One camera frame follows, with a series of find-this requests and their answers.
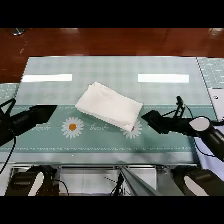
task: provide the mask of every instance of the table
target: table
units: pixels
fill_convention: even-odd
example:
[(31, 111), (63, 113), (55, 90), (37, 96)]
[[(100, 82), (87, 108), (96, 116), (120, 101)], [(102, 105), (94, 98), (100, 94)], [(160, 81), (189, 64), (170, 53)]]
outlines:
[[(140, 116), (151, 109), (161, 113), (175, 109), (175, 97), (180, 95), (195, 116), (204, 115), (215, 119), (202, 77), (204, 70), (200, 67), (200, 63), (201, 66), (202, 63), (207, 63), (206, 60), (195, 57), (146, 56), (29, 58), (24, 76), (72, 74), (73, 79), (71, 82), (20, 83), (16, 96), (17, 105), (12, 114), (35, 104), (59, 106), (47, 124), (38, 125), (18, 137), (16, 150), (10, 161), (62, 164), (197, 162), (195, 147), (189, 137), (177, 133), (159, 135), (139, 117), (136, 128), (139, 128), (141, 134), (131, 138), (128, 133), (112, 125), (80, 113), (74, 105), (87, 86), (98, 81), (124, 96), (144, 103)], [(139, 83), (139, 73), (188, 74), (190, 82)], [(61, 131), (62, 123), (69, 117), (77, 117), (85, 124), (85, 129), (78, 138), (68, 139)], [(1, 147), (1, 161), (5, 160), (11, 144)]]

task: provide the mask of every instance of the cable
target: cable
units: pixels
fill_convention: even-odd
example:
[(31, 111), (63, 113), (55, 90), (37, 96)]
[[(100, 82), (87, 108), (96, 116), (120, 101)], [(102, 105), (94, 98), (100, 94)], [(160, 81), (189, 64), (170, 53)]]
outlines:
[[(185, 106), (187, 107), (188, 111), (190, 112), (190, 114), (191, 114), (191, 118), (194, 118), (193, 113), (191, 112), (191, 109), (190, 109), (186, 104), (185, 104)], [(192, 138), (193, 138), (193, 141), (194, 141), (194, 145), (196, 146), (197, 150), (198, 150), (201, 154), (203, 154), (203, 155), (205, 155), (205, 156), (216, 157), (216, 156), (214, 156), (214, 155), (209, 155), (209, 154), (206, 154), (206, 153), (202, 152), (202, 151), (198, 148), (197, 143), (196, 143), (194, 137), (192, 137)]]
[(54, 180), (54, 181), (61, 182), (61, 183), (65, 186), (65, 189), (66, 189), (66, 191), (67, 191), (67, 195), (69, 196), (68, 188), (67, 188), (67, 186), (66, 186), (65, 182), (64, 182), (64, 181), (62, 181), (62, 180)]
[(3, 165), (3, 167), (2, 167), (2, 169), (1, 169), (1, 171), (0, 171), (0, 174), (2, 174), (3, 170), (5, 169), (7, 163), (8, 163), (8, 161), (9, 161), (9, 159), (10, 159), (10, 157), (11, 157), (11, 155), (12, 155), (14, 149), (15, 149), (15, 146), (16, 146), (16, 136), (15, 136), (15, 133), (13, 132), (13, 130), (11, 130), (11, 129), (9, 129), (9, 130), (10, 130), (10, 131), (12, 132), (12, 134), (13, 134), (14, 143), (13, 143), (12, 149), (11, 149), (11, 151), (10, 151), (10, 153), (9, 153), (9, 155), (8, 155), (8, 157), (7, 157), (5, 163), (4, 163), (4, 165)]

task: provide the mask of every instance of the brown wooden surface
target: brown wooden surface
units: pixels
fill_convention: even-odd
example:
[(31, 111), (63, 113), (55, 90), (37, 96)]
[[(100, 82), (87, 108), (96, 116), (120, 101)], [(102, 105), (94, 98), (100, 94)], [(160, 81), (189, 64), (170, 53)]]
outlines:
[(224, 57), (224, 31), (211, 28), (0, 29), (0, 83), (19, 82), (29, 56), (161, 55)]

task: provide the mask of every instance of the white towel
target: white towel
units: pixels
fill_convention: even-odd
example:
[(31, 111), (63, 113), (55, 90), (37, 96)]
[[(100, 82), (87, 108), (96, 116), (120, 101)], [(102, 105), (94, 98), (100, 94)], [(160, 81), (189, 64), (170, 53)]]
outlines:
[(75, 107), (86, 114), (131, 131), (142, 103), (124, 97), (112, 89), (94, 82), (79, 99)]
[[(224, 127), (218, 126), (215, 127), (216, 129), (219, 129), (222, 133), (224, 133)], [(198, 146), (198, 148), (208, 154), (213, 155), (213, 153), (210, 151), (210, 149), (202, 142), (200, 138), (195, 138), (195, 142)], [(199, 157), (199, 160), (201, 162), (201, 167), (203, 169), (211, 170), (213, 173), (215, 173), (221, 180), (224, 181), (224, 162), (217, 159), (216, 157), (206, 156), (202, 153), (200, 153), (197, 149), (197, 154)]]

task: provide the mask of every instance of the flower center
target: flower center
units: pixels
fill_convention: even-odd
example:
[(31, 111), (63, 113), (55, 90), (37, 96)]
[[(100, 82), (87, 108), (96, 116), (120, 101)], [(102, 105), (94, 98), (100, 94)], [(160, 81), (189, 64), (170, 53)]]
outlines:
[(69, 129), (70, 129), (71, 131), (74, 131), (74, 130), (76, 129), (76, 124), (70, 124), (70, 125), (69, 125)]

